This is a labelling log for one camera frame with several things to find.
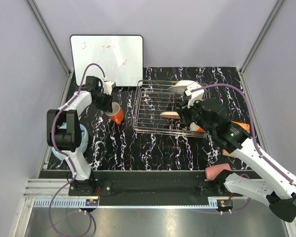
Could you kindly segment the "orange ceramic mug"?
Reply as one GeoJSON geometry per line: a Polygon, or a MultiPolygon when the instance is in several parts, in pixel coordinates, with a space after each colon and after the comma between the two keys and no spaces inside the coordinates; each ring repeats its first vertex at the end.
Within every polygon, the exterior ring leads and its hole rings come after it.
{"type": "Polygon", "coordinates": [[[112,111],[105,114],[117,125],[120,125],[124,120],[124,113],[121,106],[117,102],[112,102],[112,111]]]}

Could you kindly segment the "white bowl orange outside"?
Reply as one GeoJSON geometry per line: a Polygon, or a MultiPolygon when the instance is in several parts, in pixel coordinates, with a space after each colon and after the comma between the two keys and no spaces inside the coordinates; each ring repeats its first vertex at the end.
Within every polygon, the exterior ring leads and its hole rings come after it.
{"type": "Polygon", "coordinates": [[[204,129],[201,128],[200,126],[198,126],[197,124],[195,124],[194,122],[192,122],[190,124],[190,131],[194,131],[194,132],[204,132],[204,129]]]}

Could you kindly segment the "pink cream leaf plate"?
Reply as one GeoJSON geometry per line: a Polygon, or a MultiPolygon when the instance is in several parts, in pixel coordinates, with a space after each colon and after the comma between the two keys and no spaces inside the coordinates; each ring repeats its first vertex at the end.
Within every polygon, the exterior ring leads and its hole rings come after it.
{"type": "Polygon", "coordinates": [[[161,117],[166,119],[180,119],[180,116],[177,112],[174,111],[165,111],[160,114],[161,117]]]}

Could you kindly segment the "white scalloped plate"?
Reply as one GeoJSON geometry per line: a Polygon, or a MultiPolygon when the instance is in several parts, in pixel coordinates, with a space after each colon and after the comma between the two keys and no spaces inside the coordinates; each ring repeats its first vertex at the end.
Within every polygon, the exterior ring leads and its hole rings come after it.
{"type": "Polygon", "coordinates": [[[185,90],[192,90],[196,88],[201,88],[201,84],[192,80],[181,80],[176,83],[174,86],[168,88],[168,91],[171,93],[184,95],[185,90]]]}

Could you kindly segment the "metal wire dish rack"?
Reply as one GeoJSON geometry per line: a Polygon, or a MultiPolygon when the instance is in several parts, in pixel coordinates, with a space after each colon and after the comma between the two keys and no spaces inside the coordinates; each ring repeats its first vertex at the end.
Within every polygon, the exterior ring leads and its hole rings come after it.
{"type": "Polygon", "coordinates": [[[192,81],[148,80],[138,81],[135,93],[132,126],[138,133],[204,138],[204,131],[192,131],[179,118],[165,118],[163,112],[173,112],[184,100],[184,90],[170,92],[169,88],[192,81]]]}

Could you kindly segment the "pink plastic cup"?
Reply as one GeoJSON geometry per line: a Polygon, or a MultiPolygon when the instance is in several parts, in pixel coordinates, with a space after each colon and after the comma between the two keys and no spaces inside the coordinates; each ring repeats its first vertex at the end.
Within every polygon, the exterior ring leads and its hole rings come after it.
{"type": "Polygon", "coordinates": [[[207,180],[214,180],[223,170],[230,171],[230,165],[228,163],[217,164],[205,168],[205,175],[207,180]]]}

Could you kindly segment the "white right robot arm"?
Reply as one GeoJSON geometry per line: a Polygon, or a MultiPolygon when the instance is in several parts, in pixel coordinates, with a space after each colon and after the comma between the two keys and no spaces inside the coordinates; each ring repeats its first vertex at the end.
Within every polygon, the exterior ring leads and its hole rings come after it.
{"type": "Polygon", "coordinates": [[[285,222],[296,218],[296,176],[284,169],[269,154],[255,146],[254,139],[239,124],[232,122],[227,110],[218,100],[187,100],[176,104],[182,122],[192,123],[210,134],[217,146],[232,153],[249,165],[262,179],[259,183],[232,172],[228,164],[206,168],[207,180],[214,182],[220,196],[236,193],[257,200],[285,222]]]}

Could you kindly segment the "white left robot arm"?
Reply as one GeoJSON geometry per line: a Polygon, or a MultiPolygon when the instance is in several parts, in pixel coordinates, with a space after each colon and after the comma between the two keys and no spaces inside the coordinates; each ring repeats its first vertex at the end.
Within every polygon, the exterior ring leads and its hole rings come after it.
{"type": "Polygon", "coordinates": [[[87,196],[95,193],[97,184],[90,179],[91,168],[82,150],[79,116],[91,104],[103,112],[112,112],[112,94],[116,83],[87,76],[86,82],[63,106],[47,111],[47,144],[66,161],[73,179],[81,181],[79,189],[87,196]]]}

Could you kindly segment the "orange children's book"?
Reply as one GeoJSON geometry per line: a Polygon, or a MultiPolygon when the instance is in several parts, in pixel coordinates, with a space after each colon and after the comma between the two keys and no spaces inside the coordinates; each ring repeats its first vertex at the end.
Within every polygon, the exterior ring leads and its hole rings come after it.
{"type": "Polygon", "coordinates": [[[225,156],[236,157],[235,151],[242,148],[242,143],[250,138],[250,125],[246,123],[240,123],[232,121],[227,130],[222,133],[223,141],[226,145],[222,149],[222,153],[225,156]]]}

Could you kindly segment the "light blue headphones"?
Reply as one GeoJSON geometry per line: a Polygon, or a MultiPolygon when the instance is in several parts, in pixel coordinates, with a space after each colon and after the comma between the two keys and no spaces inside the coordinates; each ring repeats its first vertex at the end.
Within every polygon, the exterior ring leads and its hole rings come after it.
{"type": "MultiPolygon", "coordinates": [[[[82,124],[80,124],[80,130],[81,130],[81,144],[80,148],[83,153],[85,153],[87,147],[88,147],[88,141],[89,141],[89,134],[86,129],[86,127],[82,124]]],[[[65,156],[60,154],[58,151],[56,151],[53,147],[51,148],[53,155],[58,158],[60,161],[63,161],[65,159],[65,156]]]]}

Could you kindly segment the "white dry-erase board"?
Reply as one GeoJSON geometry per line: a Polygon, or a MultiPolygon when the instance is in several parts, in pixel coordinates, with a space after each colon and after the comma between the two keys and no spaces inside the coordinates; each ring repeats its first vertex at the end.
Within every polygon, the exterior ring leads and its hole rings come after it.
{"type": "Polygon", "coordinates": [[[70,37],[76,84],[86,75],[112,80],[117,86],[136,86],[143,78],[144,40],[141,35],[72,35],[70,37]]]}

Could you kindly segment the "black marble pattern mat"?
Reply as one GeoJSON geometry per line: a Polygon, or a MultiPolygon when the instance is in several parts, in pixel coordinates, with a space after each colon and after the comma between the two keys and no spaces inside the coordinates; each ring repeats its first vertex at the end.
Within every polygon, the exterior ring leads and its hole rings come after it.
{"type": "MultiPolygon", "coordinates": [[[[236,67],[146,67],[143,79],[196,80],[200,83],[227,83],[243,91],[236,67]]],[[[116,125],[93,105],[81,114],[80,121],[89,133],[85,152],[93,170],[204,170],[215,163],[228,162],[232,169],[250,169],[236,158],[222,155],[211,137],[193,138],[161,134],[137,133],[132,127],[136,88],[120,87],[114,101],[120,103],[125,119],[116,125]]],[[[210,98],[218,98],[229,107],[231,119],[249,123],[246,104],[230,88],[211,88],[210,98]]]]}

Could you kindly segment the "left aluminium frame post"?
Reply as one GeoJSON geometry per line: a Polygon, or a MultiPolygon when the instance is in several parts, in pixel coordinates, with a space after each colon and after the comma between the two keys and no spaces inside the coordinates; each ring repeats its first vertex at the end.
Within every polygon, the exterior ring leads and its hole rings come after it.
{"type": "Polygon", "coordinates": [[[32,12],[34,18],[36,19],[40,29],[42,30],[43,35],[45,36],[51,50],[53,51],[54,55],[56,56],[62,69],[64,70],[65,74],[67,76],[69,76],[71,74],[71,69],[69,68],[59,47],[57,46],[56,41],[55,41],[54,37],[52,36],[52,34],[48,28],[48,25],[45,22],[43,15],[40,12],[36,2],[34,0],[25,0],[25,2],[27,3],[30,11],[32,12]]]}

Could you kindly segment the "aluminium frame post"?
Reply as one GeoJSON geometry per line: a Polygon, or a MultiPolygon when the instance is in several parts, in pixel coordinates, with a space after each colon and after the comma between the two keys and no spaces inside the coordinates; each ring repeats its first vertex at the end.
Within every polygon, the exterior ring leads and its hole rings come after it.
{"type": "Polygon", "coordinates": [[[266,36],[268,30],[272,26],[275,18],[277,17],[278,13],[280,12],[280,10],[283,7],[285,2],[286,2],[285,0],[277,0],[275,2],[275,5],[273,6],[271,12],[269,13],[263,27],[261,28],[256,40],[254,41],[253,46],[251,47],[247,57],[245,58],[244,63],[239,68],[239,72],[241,74],[243,74],[245,72],[245,70],[247,69],[247,67],[249,66],[249,63],[253,59],[255,53],[257,52],[257,50],[258,50],[259,46],[261,45],[264,37],[266,36]]]}
{"type": "Polygon", "coordinates": [[[54,37],[52,36],[52,34],[48,28],[48,25],[45,22],[43,15],[40,12],[36,2],[34,0],[25,0],[25,2],[27,3],[30,11],[32,12],[34,18],[36,19],[40,29],[42,30],[43,35],[45,36],[51,50],[53,51],[54,55],[56,56],[62,69],[64,70],[65,74],[67,76],[69,76],[71,74],[71,69],[69,68],[59,47],[57,46],[56,41],[55,41],[54,37]]]}

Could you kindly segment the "right aluminium frame post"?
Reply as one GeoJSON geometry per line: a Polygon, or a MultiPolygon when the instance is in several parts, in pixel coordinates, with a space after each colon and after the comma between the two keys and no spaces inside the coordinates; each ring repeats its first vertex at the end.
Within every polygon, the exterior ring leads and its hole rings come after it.
{"type": "Polygon", "coordinates": [[[285,0],[277,0],[275,2],[275,5],[273,6],[271,12],[269,13],[263,27],[261,28],[256,40],[254,41],[253,46],[251,47],[247,57],[245,58],[244,63],[239,68],[239,72],[241,74],[243,74],[245,72],[245,70],[247,69],[247,67],[249,66],[249,63],[253,59],[255,53],[257,52],[257,50],[258,50],[259,46],[261,45],[264,37],[266,36],[268,30],[272,26],[275,18],[277,17],[278,13],[280,12],[280,10],[283,7],[285,2],[286,2],[285,0]]]}

